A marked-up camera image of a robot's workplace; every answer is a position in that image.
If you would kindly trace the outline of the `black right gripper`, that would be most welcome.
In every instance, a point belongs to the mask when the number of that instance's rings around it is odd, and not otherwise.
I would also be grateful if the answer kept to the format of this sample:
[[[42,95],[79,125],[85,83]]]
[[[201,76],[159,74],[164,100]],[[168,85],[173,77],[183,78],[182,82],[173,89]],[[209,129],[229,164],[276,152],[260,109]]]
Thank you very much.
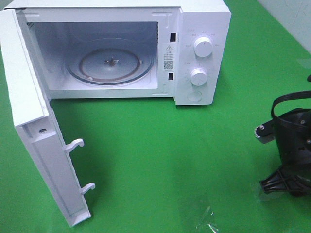
[[[260,186],[264,193],[289,192],[294,197],[303,197],[311,193],[311,163],[282,159],[282,166],[266,179],[261,180]]]

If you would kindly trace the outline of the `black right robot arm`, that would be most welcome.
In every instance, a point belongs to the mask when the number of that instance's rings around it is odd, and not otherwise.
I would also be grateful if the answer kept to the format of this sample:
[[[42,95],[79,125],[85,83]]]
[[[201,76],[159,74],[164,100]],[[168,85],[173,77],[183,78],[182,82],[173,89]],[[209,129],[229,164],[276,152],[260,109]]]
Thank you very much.
[[[311,192],[311,111],[295,108],[255,128],[261,143],[275,140],[281,166],[268,178],[260,181],[264,193],[288,192],[301,197]]]

